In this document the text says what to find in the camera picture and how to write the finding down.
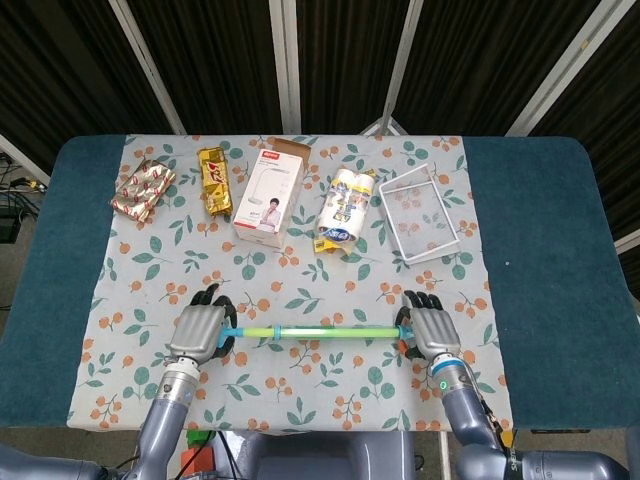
red object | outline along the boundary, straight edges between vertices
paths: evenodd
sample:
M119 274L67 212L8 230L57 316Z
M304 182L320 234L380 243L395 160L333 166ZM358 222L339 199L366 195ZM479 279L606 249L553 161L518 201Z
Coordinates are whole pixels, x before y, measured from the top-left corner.
M398 342L398 350L400 351L400 353L404 356L407 355L407 350L409 350L409 346L407 345L407 343L404 340L400 340Z
M187 462L195 455L200 447L193 447L189 450L185 450L180 454L180 468L184 467ZM202 451L194 458L191 465L184 471L183 476L193 475L198 472L213 472L216 469L215 456L213 454L213 448L206 446Z

tablecloth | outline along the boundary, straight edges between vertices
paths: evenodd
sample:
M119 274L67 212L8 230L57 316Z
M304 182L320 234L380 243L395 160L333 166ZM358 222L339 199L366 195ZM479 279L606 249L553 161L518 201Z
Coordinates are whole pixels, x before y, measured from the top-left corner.
M460 333L462 356L503 426L512 422L494 325L480 226L459 137L304 136L312 145L304 188L284 248L237 238L229 218L209 217L196 152L221 146L234 202L259 148L272 137L130 136L114 187L144 158L177 178L145 223L114 215L95 287L68 424L136 429L162 373L175 321L212 282L238 306L240 325L391 325L403 289L437 294ZM399 256L378 197L351 255L314 255L323 194L340 166L376 171L377 183L426 162L460 235L461 251L409 267ZM407 208L420 211L417 199ZM408 225L416 233L426 223ZM438 430L449 428L425 364L389 341L272 342L238 339L203 367L188 423L221 429Z

white pole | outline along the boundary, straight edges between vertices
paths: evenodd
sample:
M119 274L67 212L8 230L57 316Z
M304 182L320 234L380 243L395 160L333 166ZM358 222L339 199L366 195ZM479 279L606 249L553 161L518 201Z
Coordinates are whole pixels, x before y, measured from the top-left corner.
M624 237L616 240L614 245L616 246L616 253L618 255L640 246L640 228L635 232L631 232L629 235L625 235Z
M0 150L4 151L7 155L13 158L16 162L22 165L31 175L40 180L45 185L49 185L51 177L44 173L44 171L38 167L29 157L27 157L22 150L11 143L4 135L0 135Z
M415 36L418 20L420 19L420 12L422 11L422 3L423 0L409 1L407 16L404 19L404 27L402 28L402 35L400 37L400 43L398 44L398 52L396 53L396 61L393 65L393 73L391 74L391 81L389 82L389 89L387 90L387 98L384 102L384 110L378 130L379 135L386 133L389 122L391 121L391 115L396 108L396 101L398 100L398 93L400 93L404 71L407 68L409 53L411 53L413 37Z
M442 467L442 480L451 480L451 461L449 459L449 438L447 432L438 432L440 443L440 466Z
M269 0L269 14L278 79L282 131L285 134L301 133L296 2L295 0Z
M531 133L635 1L602 0L598 4L513 122L507 137Z
M156 95L158 103L160 103L160 107L167 117L173 133L176 135L185 135L187 131L184 128L176 107L173 105L171 96L162 81L158 67L156 67L156 63L153 61L151 52L147 47L147 42L145 42L144 37L142 36L142 32L138 27L135 17L133 16L133 12L129 8L127 0L109 0L109 5L111 5L113 13L116 15L122 31L127 37L127 40L129 40L129 45L131 45L140 67L142 67L142 70L147 76L149 85L151 86L153 93Z

black curtain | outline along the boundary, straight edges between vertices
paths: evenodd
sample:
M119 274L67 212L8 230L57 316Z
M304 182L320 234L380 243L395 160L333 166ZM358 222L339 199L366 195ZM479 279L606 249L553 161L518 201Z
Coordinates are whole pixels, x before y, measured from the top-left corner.
M382 115L408 0L298 0L304 133L355 134Z
M267 0L129 0L189 133L280 133Z
M640 229L640 3L532 132L587 148L614 239Z
M169 133L104 1L0 2L0 132L51 173L71 137Z
M627 279L631 294L640 299L640 247L628 250L620 255L620 265Z
M414 135L504 135L598 3L426 0L393 117Z

plastic packaging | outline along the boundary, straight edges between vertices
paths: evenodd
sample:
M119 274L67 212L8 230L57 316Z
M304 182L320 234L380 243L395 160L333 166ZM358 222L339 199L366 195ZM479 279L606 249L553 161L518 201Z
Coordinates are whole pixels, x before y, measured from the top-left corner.
M314 251L340 248L351 253L360 238L375 180L346 168L336 172L316 223Z

